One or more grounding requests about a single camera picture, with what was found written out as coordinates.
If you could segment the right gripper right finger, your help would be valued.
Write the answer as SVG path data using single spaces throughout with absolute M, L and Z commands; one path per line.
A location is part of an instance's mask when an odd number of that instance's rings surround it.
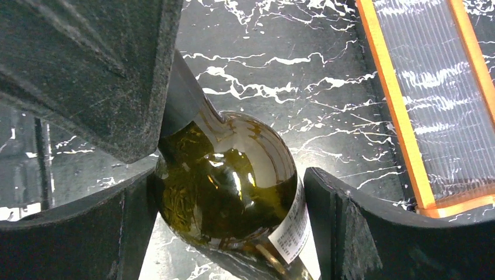
M 322 279 L 494 278 L 493 220 L 421 216 L 317 167 L 304 187 Z

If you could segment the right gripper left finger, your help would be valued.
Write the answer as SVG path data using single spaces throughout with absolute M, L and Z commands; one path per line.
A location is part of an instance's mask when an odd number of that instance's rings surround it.
M 54 206 L 49 124 L 124 163 L 156 149 L 182 1 L 1 2 L 2 279 L 137 279 L 153 168 Z

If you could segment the green wine bottle black neck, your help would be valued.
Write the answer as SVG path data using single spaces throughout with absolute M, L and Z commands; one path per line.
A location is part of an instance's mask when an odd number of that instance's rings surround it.
M 158 151 L 155 201 L 176 236 L 240 279 L 320 277 L 290 150 L 265 123 L 217 112 L 178 51 Z

